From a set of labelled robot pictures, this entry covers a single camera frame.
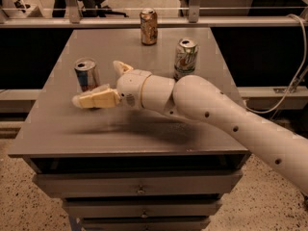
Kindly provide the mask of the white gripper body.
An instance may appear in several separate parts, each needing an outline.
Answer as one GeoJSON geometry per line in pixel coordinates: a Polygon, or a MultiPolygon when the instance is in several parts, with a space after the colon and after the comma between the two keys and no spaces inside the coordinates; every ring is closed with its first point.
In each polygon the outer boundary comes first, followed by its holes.
{"type": "Polygon", "coordinates": [[[140,110],[141,90],[146,79],[151,76],[149,71],[134,69],[124,73],[116,82],[116,89],[121,102],[135,110],[140,110]]]}

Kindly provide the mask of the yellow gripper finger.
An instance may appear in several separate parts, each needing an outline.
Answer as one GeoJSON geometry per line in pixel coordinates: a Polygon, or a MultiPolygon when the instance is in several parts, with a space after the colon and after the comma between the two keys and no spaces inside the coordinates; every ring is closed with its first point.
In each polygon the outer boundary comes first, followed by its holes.
{"type": "Polygon", "coordinates": [[[111,89],[109,84],[82,92],[72,98],[73,105],[81,109],[113,108],[119,102],[120,96],[117,90],[111,89]]]}
{"type": "Polygon", "coordinates": [[[121,77],[127,72],[133,70],[133,67],[121,61],[113,61],[115,73],[117,77],[121,77]]]}

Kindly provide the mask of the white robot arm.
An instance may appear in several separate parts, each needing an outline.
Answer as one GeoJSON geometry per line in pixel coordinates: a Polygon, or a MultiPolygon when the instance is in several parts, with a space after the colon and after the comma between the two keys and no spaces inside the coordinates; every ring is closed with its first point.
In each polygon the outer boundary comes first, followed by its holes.
{"type": "Polygon", "coordinates": [[[114,62],[116,88],[102,85],[72,98],[74,106],[113,108],[122,103],[181,121],[201,121],[229,134],[251,153],[308,194],[308,140],[232,101],[208,80],[188,75],[176,81],[114,62]]]}

